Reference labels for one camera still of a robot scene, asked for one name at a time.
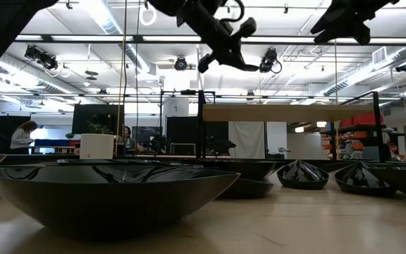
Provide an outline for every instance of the air vent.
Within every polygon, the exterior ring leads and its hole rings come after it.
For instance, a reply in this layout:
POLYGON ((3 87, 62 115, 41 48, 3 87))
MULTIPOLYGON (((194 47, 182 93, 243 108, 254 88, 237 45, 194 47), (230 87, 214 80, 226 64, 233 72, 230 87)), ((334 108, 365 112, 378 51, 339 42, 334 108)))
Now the air vent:
POLYGON ((383 111, 383 115, 384 115, 384 116, 390 116, 390 115, 391 115, 391 109, 385 109, 385 110, 383 111))
POLYGON ((372 53, 372 61, 374 64, 379 64, 386 60, 386 47, 382 47, 379 50, 372 53))

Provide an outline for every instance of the white curtain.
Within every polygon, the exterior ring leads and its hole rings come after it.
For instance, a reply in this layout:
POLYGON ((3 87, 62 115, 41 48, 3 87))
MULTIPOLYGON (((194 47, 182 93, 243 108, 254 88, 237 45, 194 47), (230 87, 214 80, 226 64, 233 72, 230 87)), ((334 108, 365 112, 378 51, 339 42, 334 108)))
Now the white curtain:
POLYGON ((229 122, 228 135, 236 148, 230 149, 232 158, 264 159, 264 123, 229 122))

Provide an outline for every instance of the wooden beam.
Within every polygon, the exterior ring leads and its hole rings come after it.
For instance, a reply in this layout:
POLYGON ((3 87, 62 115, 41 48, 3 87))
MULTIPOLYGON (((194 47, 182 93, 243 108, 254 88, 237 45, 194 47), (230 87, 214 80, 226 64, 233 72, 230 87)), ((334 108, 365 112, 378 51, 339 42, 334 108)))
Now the wooden beam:
POLYGON ((205 104, 205 121, 339 121, 374 113, 372 105, 205 104))

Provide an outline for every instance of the person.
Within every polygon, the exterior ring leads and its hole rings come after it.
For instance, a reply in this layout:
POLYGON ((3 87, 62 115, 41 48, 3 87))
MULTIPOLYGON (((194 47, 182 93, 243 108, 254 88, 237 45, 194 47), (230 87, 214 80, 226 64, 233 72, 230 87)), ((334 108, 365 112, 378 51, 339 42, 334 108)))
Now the person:
POLYGON ((29 144, 34 142, 34 140, 30 138, 30 134, 36 129, 37 124, 34 121, 27 121, 20 125, 12 135, 11 153, 17 155, 28 155, 29 144))
POLYGON ((125 149, 126 150, 137 150, 138 152, 141 152, 143 148, 137 144, 136 140, 131 138, 131 129, 127 126, 123 128, 123 137, 125 140, 125 149))

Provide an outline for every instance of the white planter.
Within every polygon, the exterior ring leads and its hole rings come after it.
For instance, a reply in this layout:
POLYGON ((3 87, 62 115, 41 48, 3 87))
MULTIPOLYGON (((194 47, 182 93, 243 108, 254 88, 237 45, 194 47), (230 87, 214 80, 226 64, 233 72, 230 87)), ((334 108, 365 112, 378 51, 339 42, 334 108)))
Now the white planter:
POLYGON ((82 134, 80 159, 112 159, 113 135, 82 134))

